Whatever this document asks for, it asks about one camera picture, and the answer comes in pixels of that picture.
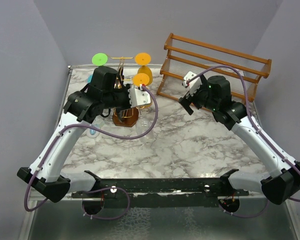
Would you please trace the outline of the orange wine glass front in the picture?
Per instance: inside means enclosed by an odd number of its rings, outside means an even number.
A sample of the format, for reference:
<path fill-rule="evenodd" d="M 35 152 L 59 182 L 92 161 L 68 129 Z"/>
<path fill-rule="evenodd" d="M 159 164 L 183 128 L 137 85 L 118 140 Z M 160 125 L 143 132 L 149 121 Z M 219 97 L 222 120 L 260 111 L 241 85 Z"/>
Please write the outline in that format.
<path fill-rule="evenodd" d="M 132 79 L 132 83 L 137 86 L 138 89 L 140 89 L 141 91 L 142 86 L 145 86 L 147 89 L 149 89 L 149 85 L 153 82 L 152 77 L 150 77 L 148 74 L 146 73 L 137 73 L 133 79 Z"/>

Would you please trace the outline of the orange wine glass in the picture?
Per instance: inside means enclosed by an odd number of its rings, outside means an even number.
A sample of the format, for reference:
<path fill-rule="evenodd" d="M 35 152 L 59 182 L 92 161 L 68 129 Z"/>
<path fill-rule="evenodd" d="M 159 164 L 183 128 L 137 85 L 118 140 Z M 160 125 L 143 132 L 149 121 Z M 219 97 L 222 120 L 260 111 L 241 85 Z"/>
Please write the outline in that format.
<path fill-rule="evenodd" d="M 138 53 L 135 56 L 135 62 L 140 65 L 140 68 L 138 69 L 138 74 L 145 74 L 148 76 L 149 80 L 147 83 L 144 83 L 144 85 L 149 86 L 153 82 L 153 73 L 151 69 L 148 67 L 148 64 L 151 62 L 151 56 L 146 52 Z"/>
<path fill-rule="evenodd" d="M 147 89 L 149 89 L 149 85 L 153 82 L 152 77 L 150 77 L 148 74 L 146 73 L 137 73 L 133 79 L 132 79 L 132 83 L 137 86 L 138 89 L 140 89 L 141 91 L 142 86 L 145 86 Z"/>

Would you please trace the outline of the clear wine glass front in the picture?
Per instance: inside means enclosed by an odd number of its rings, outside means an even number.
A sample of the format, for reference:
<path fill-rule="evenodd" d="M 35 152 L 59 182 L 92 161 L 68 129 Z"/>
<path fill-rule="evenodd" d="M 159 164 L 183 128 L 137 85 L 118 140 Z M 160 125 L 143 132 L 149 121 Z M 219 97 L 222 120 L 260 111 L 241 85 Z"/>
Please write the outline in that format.
<path fill-rule="evenodd" d="M 149 127 L 151 126 L 151 122 L 146 118 L 146 115 L 142 112 L 141 107 L 137 107 L 138 109 L 138 120 L 135 124 L 135 129 L 137 135 L 141 135 L 142 133 L 146 132 Z M 151 130 L 149 133 L 147 133 L 145 136 L 141 137 L 139 139 L 143 144 L 151 144 L 153 143 L 155 139 L 155 135 L 153 131 Z"/>

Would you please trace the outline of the clear wine glass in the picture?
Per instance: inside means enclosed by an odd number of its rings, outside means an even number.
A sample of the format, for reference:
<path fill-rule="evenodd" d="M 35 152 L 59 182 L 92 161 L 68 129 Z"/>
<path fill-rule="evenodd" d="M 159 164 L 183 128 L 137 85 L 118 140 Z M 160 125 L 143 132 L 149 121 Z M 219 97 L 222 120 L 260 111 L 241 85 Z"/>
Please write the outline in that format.
<path fill-rule="evenodd" d="M 105 124 L 104 118 L 100 116 L 96 117 L 92 123 L 92 125 L 98 129 L 101 129 L 104 126 L 104 124 Z"/>
<path fill-rule="evenodd" d="M 146 118 L 146 115 L 142 112 L 141 107 L 137 107 L 138 109 L 138 120 L 135 124 L 135 129 L 137 135 L 141 135 L 142 133 L 146 132 L 149 127 L 151 126 L 151 122 Z M 139 139 L 143 144 L 151 144 L 153 143 L 155 139 L 155 135 L 153 131 L 151 130 L 149 133 L 147 133 L 145 136 L 141 137 Z"/>

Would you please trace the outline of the blue plastic wine glass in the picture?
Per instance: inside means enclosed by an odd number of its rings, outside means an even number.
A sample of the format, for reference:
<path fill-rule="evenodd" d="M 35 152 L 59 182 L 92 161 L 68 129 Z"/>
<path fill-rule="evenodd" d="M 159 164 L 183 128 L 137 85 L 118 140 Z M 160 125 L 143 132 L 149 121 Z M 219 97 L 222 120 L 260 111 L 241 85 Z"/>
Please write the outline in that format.
<path fill-rule="evenodd" d="M 87 83 L 90 83 L 92 81 L 92 74 L 87 78 Z"/>

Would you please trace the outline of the green plastic wine glass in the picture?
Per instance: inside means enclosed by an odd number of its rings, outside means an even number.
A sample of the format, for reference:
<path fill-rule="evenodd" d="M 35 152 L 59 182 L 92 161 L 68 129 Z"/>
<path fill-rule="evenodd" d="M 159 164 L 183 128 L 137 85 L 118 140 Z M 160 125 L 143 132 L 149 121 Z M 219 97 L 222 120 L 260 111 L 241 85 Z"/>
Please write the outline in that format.
<path fill-rule="evenodd" d="M 91 62 L 95 66 L 103 66 L 108 62 L 108 56 L 105 53 L 99 52 L 96 53 L 92 59 Z"/>

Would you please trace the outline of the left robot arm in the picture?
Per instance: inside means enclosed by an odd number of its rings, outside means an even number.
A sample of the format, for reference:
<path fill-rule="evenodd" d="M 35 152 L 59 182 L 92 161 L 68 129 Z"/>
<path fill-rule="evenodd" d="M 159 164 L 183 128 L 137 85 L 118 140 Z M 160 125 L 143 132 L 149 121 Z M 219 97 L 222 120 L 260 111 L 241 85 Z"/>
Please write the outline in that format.
<path fill-rule="evenodd" d="M 83 171 L 63 175 L 62 168 L 78 139 L 92 127 L 97 116 L 106 109 L 125 110 L 132 106 L 132 88 L 129 85 L 115 88 L 116 81 L 120 80 L 117 70 L 99 66 L 89 83 L 68 96 L 47 145 L 30 166 L 21 167 L 17 172 L 17 176 L 27 183 L 25 204 L 28 203 L 31 188 L 53 203 L 59 202 L 68 193 L 84 192 L 91 198 L 100 193 L 101 186 L 92 173 Z"/>

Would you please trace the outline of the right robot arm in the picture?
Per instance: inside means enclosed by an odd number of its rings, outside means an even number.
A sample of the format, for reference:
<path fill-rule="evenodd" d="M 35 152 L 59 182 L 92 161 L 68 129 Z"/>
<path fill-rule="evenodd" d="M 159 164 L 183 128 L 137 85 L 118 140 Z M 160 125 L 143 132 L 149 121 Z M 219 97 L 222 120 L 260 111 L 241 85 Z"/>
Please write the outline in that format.
<path fill-rule="evenodd" d="M 232 170 L 224 175 L 219 189 L 230 196 L 237 190 L 262 193 L 271 203 L 280 205 L 300 190 L 300 161 L 283 151 L 247 114 L 244 104 L 234 101 L 230 82 L 224 76 L 204 76 L 187 84 L 187 93 L 178 102 L 193 114 L 190 105 L 212 112 L 216 122 L 242 139 L 264 164 L 266 174 Z"/>

